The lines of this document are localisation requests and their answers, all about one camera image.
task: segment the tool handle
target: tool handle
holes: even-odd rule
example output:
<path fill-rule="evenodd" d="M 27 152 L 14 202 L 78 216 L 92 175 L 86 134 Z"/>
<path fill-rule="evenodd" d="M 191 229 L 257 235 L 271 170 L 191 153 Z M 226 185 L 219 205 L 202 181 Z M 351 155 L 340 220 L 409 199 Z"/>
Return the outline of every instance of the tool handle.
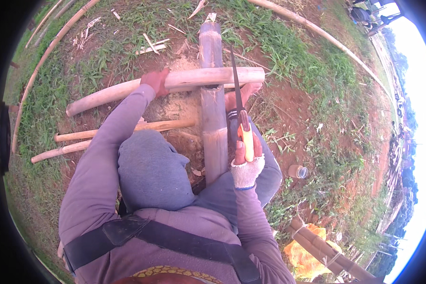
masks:
<path fill-rule="evenodd" d="M 253 140 L 253 130 L 251 129 L 251 124 L 249 124 L 249 131 L 243 129 L 243 124 L 240 124 L 239 127 L 239 137 L 242 139 L 245 146 L 244 159 L 248 162 L 254 161 L 254 140 Z"/>

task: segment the purple long-sleeve shirt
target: purple long-sleeve shirt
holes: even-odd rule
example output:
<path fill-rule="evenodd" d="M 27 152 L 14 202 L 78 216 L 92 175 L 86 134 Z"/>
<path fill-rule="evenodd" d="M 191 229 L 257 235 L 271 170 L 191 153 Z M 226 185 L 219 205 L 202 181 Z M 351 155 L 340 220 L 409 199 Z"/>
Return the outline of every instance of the purple long-sleeve shirt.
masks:
<path fill-rule="evenodd" d="M 142 113 L 155 97 L 153 88 L 142 84 L 110 114 L 80 159 L 63 198 L 58 233 L 63 244 L 77 236 L 119 219 L 115 200 L 119 187 L 118 152 L 133 133 Z M 278 244 L 257 199 L 255 188 L 235 191 L 238 230 L 216 211 L 197 206 L 178 211 L 147 208 L 134 214 L 205 238 L 240 244 L 250 253 L 264 284 L 293 283 Z M 77 269 L 80 283 L 112 283 L 149 267 L 168 265 L 204 273 L 223 283 L 240 283 L 232 266 L 194 258 L 132 238 L 122 247 Z"/>

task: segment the shoulder strap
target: shoulder strap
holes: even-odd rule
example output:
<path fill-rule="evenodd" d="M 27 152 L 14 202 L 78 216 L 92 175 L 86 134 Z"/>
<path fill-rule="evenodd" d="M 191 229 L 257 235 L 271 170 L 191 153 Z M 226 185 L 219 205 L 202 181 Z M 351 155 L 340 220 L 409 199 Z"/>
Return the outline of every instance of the shoulder strap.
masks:
<path fill-rule="evenodd" d="M 75 238 L 64 247 L 64 257 L 74 273 L 132 237 L 178 253 L 232 265 L 243 284 L 262 283 L 256 265 L 240 245 L 200 237 L 136 215 L 106 222 Z"/>

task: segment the foot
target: foot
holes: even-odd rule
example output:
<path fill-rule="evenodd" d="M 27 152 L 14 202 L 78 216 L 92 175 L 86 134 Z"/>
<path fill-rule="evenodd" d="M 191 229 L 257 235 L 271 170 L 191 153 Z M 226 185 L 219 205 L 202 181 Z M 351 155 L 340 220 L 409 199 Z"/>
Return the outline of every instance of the foot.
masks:
<path fill-rule="evenodd" d="M 243 106 L 248 101 L 249 97 L 252 94 L 257 93 L 262 88 L 262 83 L 247 83 L 242 88 L 240 88 L 240 94 L 242 97 Z M 234 92 L 228 92 L 224 95 L 226 101 L 226 112 L 237 108 L 237 99 Z"/>

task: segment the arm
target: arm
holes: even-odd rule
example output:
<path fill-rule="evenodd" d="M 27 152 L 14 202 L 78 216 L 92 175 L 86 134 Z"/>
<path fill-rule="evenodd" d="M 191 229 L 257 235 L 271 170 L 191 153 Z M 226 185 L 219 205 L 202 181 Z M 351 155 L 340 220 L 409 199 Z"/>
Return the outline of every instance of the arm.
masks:
<path fill-rule="evenodd" d="M 109 115 L 80 159 L 60 208 L 58 234 L 63 244 L 119 218 L 115 213 L 119 147 L 133 134 L 155 94 L 167 94 L 167 73 L 168 69 L 142 76 L 139 88 Z"/>
<path fill-rule="evenodd" d="M 265 160 L 260 140 L 253 133 L 255 159 L 246 162 L 244 144 L 237 141 L 235 159 L 232 161 L 232 176 L 237 196 L 237 221 L 242 247 L 251 255 L 259 269 L 263 283 L 294 283 L 287 265 L 281 258 L 278 243 L 256 194 L 255 180 L 262 171 Z"/>
<path fill-rule="evenodd" d="M 293 283 L 295 280 L 281 258 L 267 217 L 257 199 L 256 186 L 249 190 L 235 190 L 237 220 L 242 247 L 251 253 L 262 283 Z"/>

